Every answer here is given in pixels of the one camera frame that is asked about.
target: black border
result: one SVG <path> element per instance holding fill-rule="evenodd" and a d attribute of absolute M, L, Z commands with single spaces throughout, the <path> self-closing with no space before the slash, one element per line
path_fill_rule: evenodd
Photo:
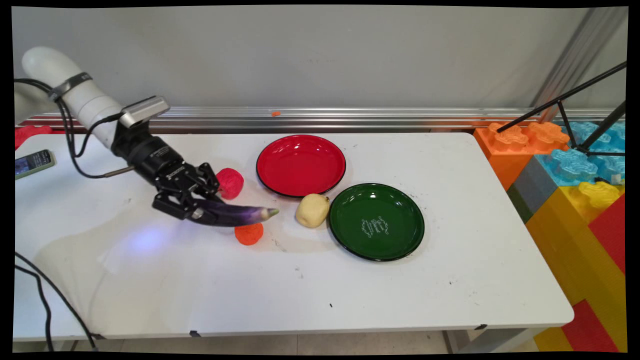
<path fill-rule="evenodd" d="M 335 234 L 335 231 L 333 231 L 333 226 L 331 226 L 331 212 L 333 211 L 333 205 L 335 204 L 336 199 L 338 199 L 340 197 L 340 195 L 342 195 L 342 193 L 344 193 L 345 191 L 349 190 L 350 188 L 354 188 L 356 186 L 362 186 L 362 185 L 379 185 L 379 186 L 385 186 L 387 188 L 391 188 L 401 194 L 403 194 L 417 209 L 418 212 L 420 213 L 420 218 L 422 219 L 422 236 L 420 237 L 420 241 L 418 241 L 418 243 L 415 245 L 415 247 L 411 250 L 409 250 L 406 254 L 400 255 L 396 258 L 392 258 L 392 259 L 376 259 L 376 258 L 370 258 L 369 256 L 364 256 L 361 254 L 358 254 L 357 252 L 351 250 L 350 248 L 348 248 L 342 241 L 340 241 L 340 238 Z M 363 258 L 363 259 L 367 259 L 367 260 L 371 260 L 371 261 L 394 261 L 394 260 L 399 260 L 402 258 L 405 258 L 409 255 L 411 255 L 412 252 L 414 252 L 422 243 L 422 239 L 424 239 L 424 230 L 426 228 L 426 224 L 424 223 L 424 215 L 422 214 L 422 210 L 420 210 L 420 206 L 418 206 L 418 204 L 415 203 L 415 201 L 413 201 L 413 199 L 411 199 L 411 197 L 407 194 L 405 194 L 404 192 L 402 192 L 401 190 L 398 190 L 396 188 L 394 188 L 393 186 L 389 186 L 389 185 L 385 185 L 385 184 L 380 184 L 380 183 L 362 183 L 362 184 L 356 184 L 356 185 L 352 185 L 349 186 L 348 188 L 344 189 L 343 191 L 341 191 L 334 199 L 333 201 L 331 201 L 331 206 L 329 207 L 329 215 L 327 216 L 327 222 L 329 223 L 329 229 L 331 230 L 331 234 L 333 235 L 333 238 L 335 238 L 335 240 L 342 245 L 342 247 L 344 247 L 345 249 L 347 249 L 347 251 L 349 251 L 350 253 L 354 254 L 355 256 L 358 256 L 359 258 Z"/>
<path fill-rule="evenodd" d="M 260 157 L 262 156 L 262 153 L 269 147 L 271 146 L 271 144 L 275 143 L 276 141 L 282 140 L 284 138 L 288 138 L 291 136 L 313 136 L 316 138 L 320 138 L 322 140 L 327 141 L 328 143 L 332 144 L 333 146 L 335 146 L 336 149 L 338 149 L 338 151 L 340 152 L 340 155 L 342 155 L 342 159 L 344 160 L 344 171 L 342 172 L 342 175 L 340 176 L 340 179 L 338 179 L 338 181 L 335 182 L 335 184 L 331 185 L 331 187 L 321 193 L 318 194 L 323 194 L 326 193 L 327 191 L 335 188 L 341 181 L 342 178 L 344 177 L 344 174 L 346 174 L 347 172 L 347 158 L 344 157 L 344 153 L 342 152 L 342 150 L 340 150 L 340 147 L 338 147 L 338 145 L 335 145 L 333 142 L 321 137 L 321 136 L 317 136 L 317 135 L 309 135 L 309 134 L 295 134 L 295 135 L 287 135 L 287 136 L 283 136 L 281 138 L 278 138 L 276 140 L 273 140 L 272 142 L 269 143 L 269 145 L 265 146 L 264 149 L 262 151 L 260 151 L 260 155 L 258 155 L 258 158 L 255 160 L 255 173 L 258 175 L 258 180 L 260 180 L 260 182 L 262 183 L 262 185 L 264 185 L 265 188 L 271 190 L 272 192 L 275 192 L 278 195 L 282 195 L 282 196 L 286 196 L 286 197 L 294 197 L 297 199 L 302 199 L 303 197 L 305 197 L 306 195 L 288 195 L 285 193 L 281 193 L 281 192 L 277 192 L 274 189 L 270 188 L 267 184 L 264 183 L 264 181 L 262 180 L 262 178 L 260 177 L 260 172 L 258 171 L 258 161 L 260 161 Z"/>

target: table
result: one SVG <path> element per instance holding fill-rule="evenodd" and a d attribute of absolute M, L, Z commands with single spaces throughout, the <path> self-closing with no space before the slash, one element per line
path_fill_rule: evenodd
<path fill-rule="evenodd" d="M 82 177 L 63 135 L 34 136 L 15 157 L 49 149 L 57 164 L 15 182 L 16 251 L 58 285 L 92 332 L 107 339 L 191 331 L 228 336 L 485 325 L 543 329 L 573 319 L 473 136 L 320 135 L 340 147 L 347 161 L 329 198 L 353 184 L 383 183 L 410 195 L 422 210 L 420 247 L 388 263 L 350 254 L 326 223 L 316 229 L 297 224 L 299 200 L 262 186 L 256 159 L 282 136 L 161 135 L 193 165 L 207 161 L 214 171 L 240 171 L 244 189 L 229 203 L 280 208 L 251 247 L 238 243 L 233 228 L 154 210 L 154 187 L 134 172 Z M 82 139 L 76 136 L 76 143 Z M 96 139 L 79 164 L 89 174 L 125 165 Z M 54 339 L 81 339 L 80 326 L 47 284 L 45 295 Z M 35 281 L 16 272 L 14 341 L 43 339 L 44 319 Z"/>

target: smartphone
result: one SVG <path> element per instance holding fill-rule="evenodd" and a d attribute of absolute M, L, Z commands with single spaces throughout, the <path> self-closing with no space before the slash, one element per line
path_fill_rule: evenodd
<path fill-rule="evenodd" d="M 15 160 L 15 179 L 31 175 L 56 164 L 53 153 L 49 150 L 34 152 Z"/>

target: red plate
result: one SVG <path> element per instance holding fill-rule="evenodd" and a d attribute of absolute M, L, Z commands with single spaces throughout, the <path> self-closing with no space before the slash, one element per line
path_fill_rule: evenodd
<path fill-rule="evenodd" d="M 258 178 L 275 193 L 304 197 L 336 186 L 346 169 L 342 151 L 327 139 L 291 135 L 278 139 L 258 156 Z"/>

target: potato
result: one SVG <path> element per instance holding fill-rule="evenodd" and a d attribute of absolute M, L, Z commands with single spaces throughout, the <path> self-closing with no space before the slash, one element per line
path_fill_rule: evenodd
<path fill-rule="evenodd" d="M 329 214 L 329 198 L 310 193 L 302 198 L 296 210 L 296 220 L 306 227 L 318 227 Z"/>

